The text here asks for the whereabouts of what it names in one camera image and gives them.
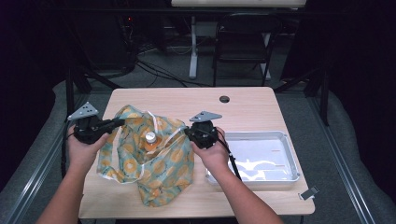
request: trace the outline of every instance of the hand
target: hand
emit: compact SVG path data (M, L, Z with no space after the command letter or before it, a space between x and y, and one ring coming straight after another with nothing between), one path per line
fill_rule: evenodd
M219 127L217 127L217 130L219 132L219 139L225 143L225 140L223 138L224 131ZM194 142L191 141L191 147L192 150L199 157L201 157L204 166L210 171L212 175L224 171L231 172L230 168L228 167L228 152L219 141L217 141L213 147L210 147L208 149L200 149L198 148L198 146L195 145Z
M79 142L73 135L74 127L75 125L68 130L67 149L70 158L69 170L77 170L86 175L96 159L97 151L105 144L108 133L104 133L95 143L88 145Z

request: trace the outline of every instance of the white tray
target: white tray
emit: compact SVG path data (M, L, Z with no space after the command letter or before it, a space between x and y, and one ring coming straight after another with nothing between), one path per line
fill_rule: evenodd
M226 133L225 136L247 186L286 187L299 179L289 138L283 132ZM210 184L219 184L207 170L206 177Z

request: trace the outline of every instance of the cloth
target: cloth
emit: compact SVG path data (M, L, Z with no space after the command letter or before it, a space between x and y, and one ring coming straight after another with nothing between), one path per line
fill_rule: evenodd
M146 206L170 203L192 183L194 155L189 137L183 132L187 126L178 119L155 116L131 105L123 107L115 117L125 119L117 147L119 169L111 166L118 128L100 149L97 173L119 183L137 182ZM144 149L148 132L155 132L161 139L150 152Z

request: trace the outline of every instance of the gray carpet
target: gray carpet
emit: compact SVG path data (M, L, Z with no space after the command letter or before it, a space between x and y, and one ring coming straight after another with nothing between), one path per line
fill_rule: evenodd
M276 42L273 60L270 66L271 80L267 82L269 87L277 87L282 84L279 80L286 59L288 49L292 39L288 36L280 37ZM165 55L157 50L151 50L139 55L139 60L153 63L174 74L176 77L187 81L210 85L212 83L211 69L211 40L207 39L199 46L198 78L188 79L190 67L190 52L184 48L183 42L173 43L174 48L169 48ZM220 86L259 86L258 80L247 80L257 78L260 71L250 71L249 67L236 66L229 68L221 67L219 75L234 75L238 79L221 79ZM111 80L127 88L160 88L160 87L182 87L174 80L155 77L141 68L136 69L127 76L111 78ZM79 94L76 91L76 100L79 104L90 101L102 116L108 102L111 90L96 80L90 80L93 91L89 95ZM197 85L188 83L189 87ZM346 185L339 174L332 156L332 146L323 132L316 114L318 111L312 107L312 102L317 99L305 98L301 90L304 83L301 83L288 92L278 93L276 98L279 102L282 114L288 126L291 140L296 149L299 161L302 165L308 187L316 186L320 192L314 200L316 211L310 216L304 217L305 223L362 223L355 204L350 199ZM34 144L26 154L19 169L10 179L7 186L0 193L1 216L0 223L5 223L9 216L15 212L19 197L23 192L30 177L35 173L35 168L45 158L44 156L53 147L55 139L60 136L64 126L66 116L66 100L64 83L60 83L54 88L57 100L52 113L35 140ZM329 122L328 129L331 130L337 145L339 146L346 160L347 168L354 176L354 179L361 190L361 195L367 202L374 221L376 223L396 223L396 208L389 197L384 194L374 183L370 174L365 169L359 159L359 149L356 145L353 126L343 109L341 103L334 95L330 95L329 101ZM54 163L51 165L46 178L33 192L34 199L26 204L26 210L21 212L20 223L33 223L41 211L44 209L52 194L61 181L60 153L55 155ZM282 217L285 223L299 223L300 217ZM94 223L94 220L82 220L83 223ZM100 219L96 223L114 223L113 219Z

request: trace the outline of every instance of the chair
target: chair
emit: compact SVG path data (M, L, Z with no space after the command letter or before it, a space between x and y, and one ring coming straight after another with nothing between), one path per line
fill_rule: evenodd
M234 13L220 19L216 29L216 44L212 67L213 86L216 87L218 62L265 63L262 86L276 35L282 29L282 21L274 15Z

